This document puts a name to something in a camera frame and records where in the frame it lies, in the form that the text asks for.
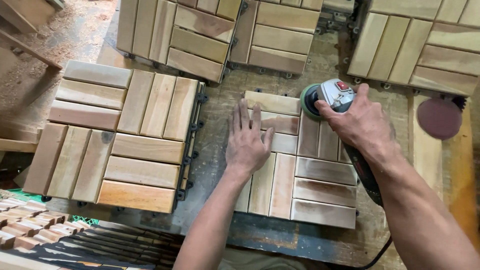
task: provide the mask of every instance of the sandpaper disc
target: sandpaper disc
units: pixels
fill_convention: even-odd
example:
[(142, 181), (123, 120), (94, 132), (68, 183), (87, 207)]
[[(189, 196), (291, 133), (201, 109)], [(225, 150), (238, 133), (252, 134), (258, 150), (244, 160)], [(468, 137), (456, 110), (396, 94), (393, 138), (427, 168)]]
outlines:
[(455, 136), (462, 125), (462, 111), (453, 102), (441, 98), (422, 102), (417, 118), (428, 135), (441, 140)]

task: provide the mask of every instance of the dirty hand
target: dirty hand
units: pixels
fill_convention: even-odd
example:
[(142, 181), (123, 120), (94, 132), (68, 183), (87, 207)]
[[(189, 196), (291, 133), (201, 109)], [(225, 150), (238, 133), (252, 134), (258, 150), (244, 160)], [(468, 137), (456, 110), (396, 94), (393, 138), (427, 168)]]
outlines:
[(235, 105), (233, 114), (230, 115), (230, 134), (226, 160), (227, 168), (238, 173), (252, 175), (258, 171), (270, 157), (274, 128), (269, 128), (260, 138), (260, 106), (253, 107), (252, 127), (247, 110), (247, 100), (244, 98)]
[(378, 155), (398, 154), (400, 147), (390, 118), (380, 103), (368, 99), (368, 90), (368, 84), (354, 87), (357, 96), (344, 113), (333, 111), (323, 100), (315, 102), (315, 107), (340, 139), (357, 148), (365, 158), (376, 160)]

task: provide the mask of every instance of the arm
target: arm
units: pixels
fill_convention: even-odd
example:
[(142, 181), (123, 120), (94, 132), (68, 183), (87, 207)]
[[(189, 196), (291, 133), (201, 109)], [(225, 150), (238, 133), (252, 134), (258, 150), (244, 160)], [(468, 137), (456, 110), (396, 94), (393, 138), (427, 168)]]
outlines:
[(227, 168), (198, 213), (182, 244), (174, 270), (217, 269), (227, 242), (233, 209), (250, 176), (270, 156), (275, 133), (270, 128), (264, 143), (260, 138), (260, 107), (255, 105), (252, 127), (247, 102), (242, 99), (230, 116), (230, 133), (226, 151)]
[(435, 192), (403, 157), (395, 131), (368, 85), (345, 113), (315, 105), (346, 143), (369, 163), (380, 187), (395, 248), (408, 269), (480, 269), (480, 257)]

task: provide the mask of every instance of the red sandpaper disc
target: red sandpaper disc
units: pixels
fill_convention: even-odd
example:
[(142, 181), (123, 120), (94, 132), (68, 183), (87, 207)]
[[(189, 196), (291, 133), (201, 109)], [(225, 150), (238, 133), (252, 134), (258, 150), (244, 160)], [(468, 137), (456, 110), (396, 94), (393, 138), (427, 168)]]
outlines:
[(455, 136), (462, 125), (462, 111), (453, 102), (441, 98), (422, 102), (417, 118), (428, 135), (441, 140)]

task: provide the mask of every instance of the hand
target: hand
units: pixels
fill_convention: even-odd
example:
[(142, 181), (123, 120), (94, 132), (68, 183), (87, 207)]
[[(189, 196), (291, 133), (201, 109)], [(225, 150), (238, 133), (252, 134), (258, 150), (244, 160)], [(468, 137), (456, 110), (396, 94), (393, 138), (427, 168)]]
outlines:
[(260, 138), (260, 106), (255, 104), (252, 114), (252, 127), (247, 110), (247, 101), (243, 98), (235, 105), (230, 115), (230, 134), (228, 136), (227, 152), (225, 154), (227, 167), (252, 175), (258, 171), (272, 150), (274, 128), (269, 128), (264, 134), (264, 142)]
[(378, 102), (371, 102), (368, 84), (354, 87), (355, 100), (344, 113), (334, 112), (327, 102), (319, 100), (315, 107), (345, 143), (357, 148), (367, 158), (375, 154), (397, 153), (395, 129)]

